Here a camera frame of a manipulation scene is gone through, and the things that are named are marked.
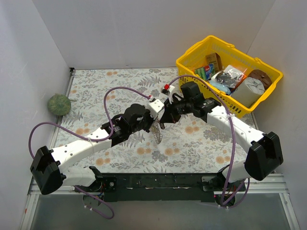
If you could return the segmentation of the metal disc keyring holder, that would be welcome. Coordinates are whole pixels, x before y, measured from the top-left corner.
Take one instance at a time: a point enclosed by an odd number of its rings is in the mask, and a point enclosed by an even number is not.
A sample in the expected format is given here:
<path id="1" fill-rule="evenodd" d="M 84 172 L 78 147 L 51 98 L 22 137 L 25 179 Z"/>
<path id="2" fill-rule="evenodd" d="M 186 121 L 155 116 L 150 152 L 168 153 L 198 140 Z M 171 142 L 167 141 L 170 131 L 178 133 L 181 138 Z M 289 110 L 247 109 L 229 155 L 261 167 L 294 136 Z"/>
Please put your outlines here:
<path id="1" fill-rule="evenodd" d="M 154 121 L 150 127 L 150 132 L 152 133 L 156 144 L 160 144 L 162 142 L 162 134 L 160 133 L 160 124 L 158 121 Z"/>

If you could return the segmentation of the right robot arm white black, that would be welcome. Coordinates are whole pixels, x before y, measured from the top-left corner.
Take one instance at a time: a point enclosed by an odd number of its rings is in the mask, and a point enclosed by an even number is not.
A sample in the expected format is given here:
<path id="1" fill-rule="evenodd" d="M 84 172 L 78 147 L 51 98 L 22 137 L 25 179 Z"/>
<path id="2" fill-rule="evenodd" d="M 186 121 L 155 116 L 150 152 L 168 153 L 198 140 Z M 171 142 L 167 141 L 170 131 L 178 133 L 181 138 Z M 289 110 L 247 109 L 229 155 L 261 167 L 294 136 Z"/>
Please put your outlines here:
<path id="1" fill-rule="evenodd" d="M 182 96 L 173 93 L 174 86 L 165 85 L 161 92 L 168 96 L 165 111 L 160 119 L 164 123 L 176 123 L 182 115 L 193 114 L 230 137 L 247 153 L 244 161 L 229 164 L 220 170 L 218 187 L 230 189 L 236 181 L 253 178 L 261 181 L 283 163 L 280 139 L 277 134 L 265 134 L 247 125 L 235 116 L 227 114 L 224 106 L 214 98 L 205 98 L 197 83 L 181 85 Z"/>

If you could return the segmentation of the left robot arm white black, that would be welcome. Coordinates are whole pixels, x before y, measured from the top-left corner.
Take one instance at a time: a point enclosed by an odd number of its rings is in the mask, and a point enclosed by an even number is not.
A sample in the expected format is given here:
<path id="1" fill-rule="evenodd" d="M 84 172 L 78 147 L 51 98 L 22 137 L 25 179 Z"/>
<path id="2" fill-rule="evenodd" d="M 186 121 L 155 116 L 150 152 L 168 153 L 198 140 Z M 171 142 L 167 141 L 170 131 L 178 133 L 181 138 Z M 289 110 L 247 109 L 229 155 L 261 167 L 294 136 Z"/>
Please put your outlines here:
<path id="1" fill-rule="evenodd" d="M 148 132 L 163 108 L 160 100 L 146 106 L 135 103 L 85 139 L 54 149 L 47 146 L 39 148 L 30 171 L 41 194 L 51 194 L 63 185 L 81 185 L 90 191 L 98 191 L 102 186 L 99 171 L 94 167 L 73 170 L 71 166 L 98 151 L 126 141 L 135 132 Z"/>

